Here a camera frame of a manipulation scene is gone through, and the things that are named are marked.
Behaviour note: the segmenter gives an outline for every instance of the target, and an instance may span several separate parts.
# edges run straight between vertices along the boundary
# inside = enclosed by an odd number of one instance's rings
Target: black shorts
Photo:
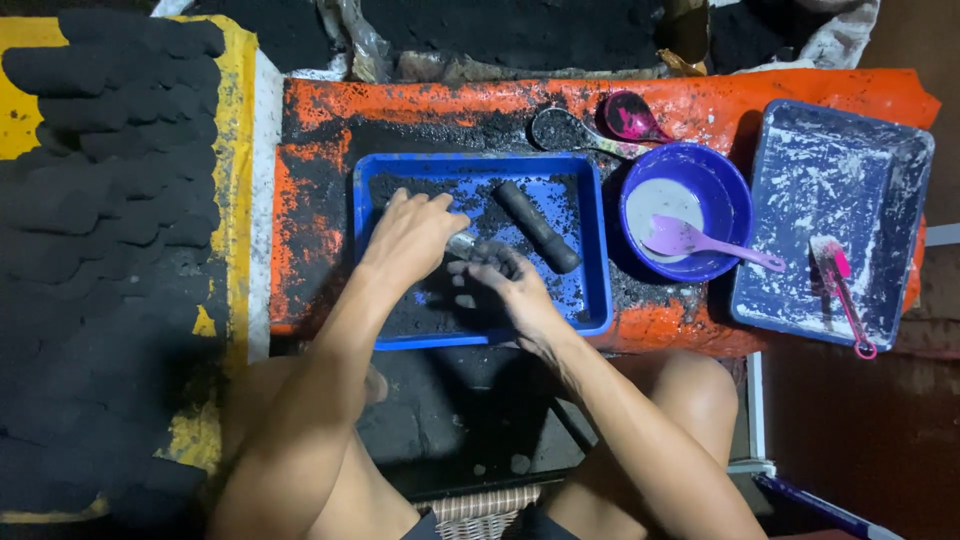
[[[515,540],[579,540],[532,504],[520,510],[504,536]],[[400,540],[441,540],[437,533],[437,514],[433,510],[427,512]]]

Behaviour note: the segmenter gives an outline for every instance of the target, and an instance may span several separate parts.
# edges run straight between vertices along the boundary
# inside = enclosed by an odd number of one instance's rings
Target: purple bowl
[[[624,235],[636,256],[655,272],[678,282],[705,282],[733,268],[740,258],[714,251],[675,262],[660,262],[643,253],[627,223],[627,197],[638,185],[654,179],[672,180],[693,193],[704,215],[707,236],[746,247],[754,227],[754,206],[750,188],[733,163],[701,144],[664,144],[636,161],[620,190]]]

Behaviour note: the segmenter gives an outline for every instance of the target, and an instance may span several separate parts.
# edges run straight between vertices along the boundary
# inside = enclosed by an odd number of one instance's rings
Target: hand
[[[360,264],[374,268],[402,294],[440,266],[447,240],[470,224],[462,213],[446,211],[451,202],[447,193],[430,200],[424,193],[411,197],[405,187],[398,189]]]
[[[453,284],[463,286],[465,275],[493,289],[503,301],[510,320],[518,332],[516,343],[541,358],[549,356],[549,338],[572,331],[553,306],[550,293],[527,258],[502,244],[482,246],[470,261],[450,262],[446,269],[453,274]],[[474,307],[470,298],[457,297],[457,304]]]

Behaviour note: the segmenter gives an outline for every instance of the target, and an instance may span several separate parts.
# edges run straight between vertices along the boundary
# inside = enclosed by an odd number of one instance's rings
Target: orange table
[[[523,122],[555,104],[592,123],[611,92],[641,93],[674,137],[706,144],[748,173],[763,108],[790,98],[918,128],[940,103],[912,70],[795,69],[663,81],[517,81],[464,85],[366,85],[290,80],[284,144],[277,148],[270,315],[274,333],[312,335],[329,313],[352,266],[349,175],[373,152],[430,151],[431,136],[459,150],[522,150]],[[615,199],[625,167],[599,158],[605,203]],[[723,282],[662,283],[619,257],[625,240],[615,205],[605,204],[614,292],[609,331],[591,339],[600,350],[638,353],[680,347],[713,356],[763,348],[770,333],[729,321]],[[917,243],[904,302],[920,291],[924,244]],[[713,289],[716,298],[708,295]]]

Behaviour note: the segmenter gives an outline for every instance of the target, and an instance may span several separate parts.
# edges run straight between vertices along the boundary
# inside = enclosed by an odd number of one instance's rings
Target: white liquid
[[[704,229],[704,213],[700,210],[697,196],[679,182],[655,178],[639,184],[627,195],[624,205],[627,213],[627,229],[640,247],[643,255],[657,262],[677,262],[688,255],[660,255],[643,245],[643,240],[653,234],[650,218],[655,213],[683,219],[698,231]]]

